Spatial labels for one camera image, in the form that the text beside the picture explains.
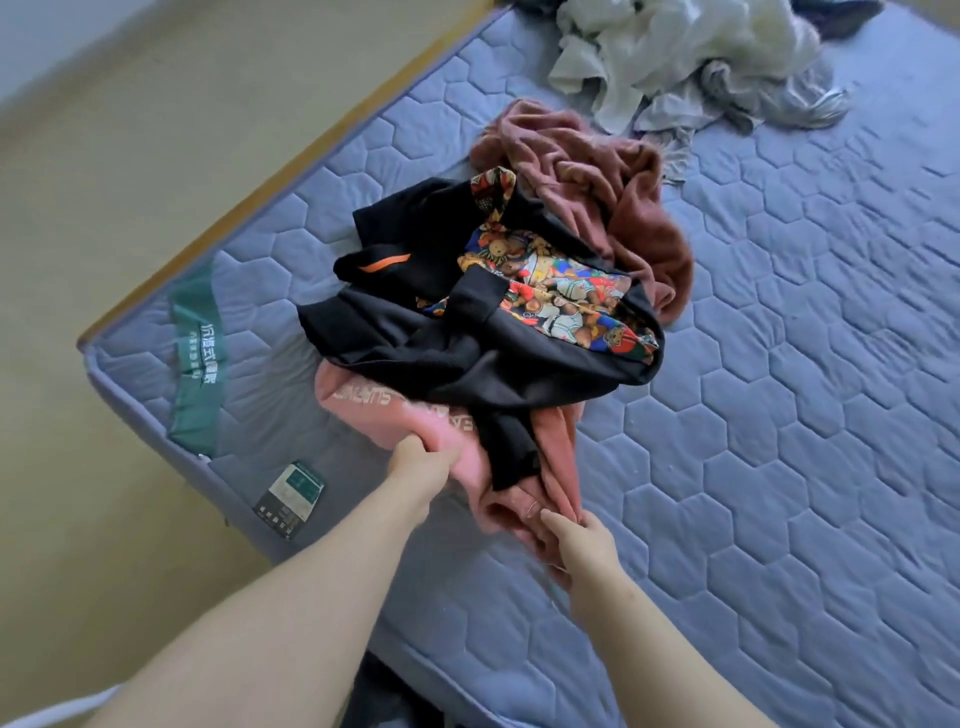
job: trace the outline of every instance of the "white cable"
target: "white cable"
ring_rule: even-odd
[[[42,711],[19,717],[6,725],[0,726],[0,728],[46,728],[48,725],[54,725],[68,718],[82,716],[84,713],[95,711],[110,700],[113,694],[119,689],[120,685],[114,685],[112,688],[107,688],[103,692],[98,692],[96,695],[78,697],[76,700],[67,700],[65,703],[52,705],[49,708],[44,708]]]

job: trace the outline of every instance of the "left hand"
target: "left hand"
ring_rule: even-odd
[[[417,435],[407,435],[394,448],[384,484],[400,488],[405,496],[413,496],[417,523],[423,523],[430,501],[446,484],[450,468],[459,457],[459,449],[427,452]]]

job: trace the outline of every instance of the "blue quilted mattress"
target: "blue quilted mattress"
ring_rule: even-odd
[[[228,378],[218,455],[165,436],[170,283],[83,346],[90,381],[265,554],[322,536],[387,453],[325,413],[295,304],[331,295],[350,213],[464,176],[483,125],[552,92],[552,24],[502,12],[256,213],[212,260]],[[830,48],[834,129],[697,136],[666,205],[697,257],[660,374],[587,406],[584,500],[705,657],[783,726],[960,725],[960,42],[896,6]],[[252,507],[327,481],[282,540]],[[466,726],[617,725],[607,676],[521,546],[441,497],[371,642]]]

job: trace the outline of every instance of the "pink sweatshirt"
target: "pink sweatshirt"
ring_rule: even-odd
[[[480,447],[473,419],[462,407],[410,401],[398,392],[325,361],[315,380],[317,401],[384,449],[413,432],[430,451],[462,448],[450,470],[467,493],[481,530],[513,533],[542,561],[561,564],[556,537],[540,521],[549,508],[578,521],[580,480],[574,460],[576,422],[583,404],[533,410],[531,421],[540,447],[540,475],[495,492],[490,460]]]

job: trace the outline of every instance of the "forearm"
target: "forearm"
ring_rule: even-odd
[[[581,621],[630,728],[772,725],[625,573],[598,589]]]
[[[419,522],[422,505],[402,485],[388,480],[316,544],[206,614],[91,725],[331,725]]]

